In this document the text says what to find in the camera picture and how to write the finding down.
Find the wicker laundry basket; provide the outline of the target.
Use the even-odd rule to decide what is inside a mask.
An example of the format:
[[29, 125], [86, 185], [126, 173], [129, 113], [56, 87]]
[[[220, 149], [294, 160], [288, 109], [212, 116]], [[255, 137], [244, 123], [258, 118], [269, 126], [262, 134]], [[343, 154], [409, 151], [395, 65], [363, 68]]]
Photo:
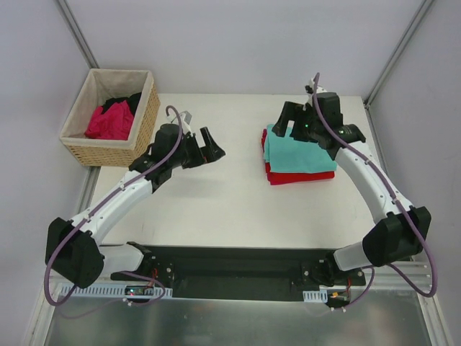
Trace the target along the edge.
[[[95, 109], [111, 98], [140, 94], [130, 134], [125, 141], [84, 135]], [[92, 68], [61, 130], [61, 143], [86, 167], [128, 167], [151, 142], [161, 105], [149, 70]]]

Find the teal t shirt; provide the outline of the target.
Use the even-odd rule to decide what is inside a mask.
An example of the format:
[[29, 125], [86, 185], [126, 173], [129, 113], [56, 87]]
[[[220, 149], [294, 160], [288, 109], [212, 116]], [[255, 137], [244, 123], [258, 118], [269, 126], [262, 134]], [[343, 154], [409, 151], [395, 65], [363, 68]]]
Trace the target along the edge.
[[295, 141], [289, 136], [291, 127], [287, 128], [284, 137], [272, 132], [272, 124], [266, 127], [264, 141], [264, 160], [270, 164], [275, 173], [335, 172], [337, 164], [317, 143]]

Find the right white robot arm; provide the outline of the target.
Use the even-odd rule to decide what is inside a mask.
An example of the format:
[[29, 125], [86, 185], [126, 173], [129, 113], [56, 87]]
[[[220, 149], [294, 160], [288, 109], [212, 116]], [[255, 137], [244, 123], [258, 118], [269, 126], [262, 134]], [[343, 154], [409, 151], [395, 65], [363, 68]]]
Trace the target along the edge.
[[330, 251], [310, 270], [313, 281], [341, 284], [363, 267], [382, 267], [420, 254], [431, 223], [425, 207], [415, 207], [378, 167], [362, 131], [344, 124], [339, 96], [321, 92], [304, 105], [286, 101], [272, 134], [315, 143], [349, 176], [370, 210], [374, 227], [363, 240]]

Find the red t shirt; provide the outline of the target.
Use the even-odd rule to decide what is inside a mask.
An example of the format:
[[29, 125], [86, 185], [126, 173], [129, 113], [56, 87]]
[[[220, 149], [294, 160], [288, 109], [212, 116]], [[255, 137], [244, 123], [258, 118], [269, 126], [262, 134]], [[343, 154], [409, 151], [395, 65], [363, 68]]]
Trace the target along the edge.
[[287, 185], [301, 182], [329, 180], [335, 177], [335, 171], [317, 173], [279, 173], [273, 172], [268, 161], [264, 161], [267, 180], [270, 185]]

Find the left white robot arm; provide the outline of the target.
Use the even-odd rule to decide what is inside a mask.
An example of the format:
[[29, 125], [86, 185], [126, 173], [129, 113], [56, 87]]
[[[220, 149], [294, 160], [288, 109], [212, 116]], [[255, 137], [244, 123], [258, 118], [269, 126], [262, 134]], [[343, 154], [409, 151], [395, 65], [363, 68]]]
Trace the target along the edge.
[[102, 242], [134, 206], [171, 178], [174, 169], [200, 167], [225, 156], [207, 128], [200, 133], [204, 146], [199, 146], [195, 134], [184, 133], [178, 125], [162, 125], [153, 143], [99, 202], [68, 221], [55, 219], [48, 228], [46, 273], [55, 271], [78, 288], [89, 287], [102, 275], [149, 278], [154, 270], [149, 249], [134, 241], [108, 247]]

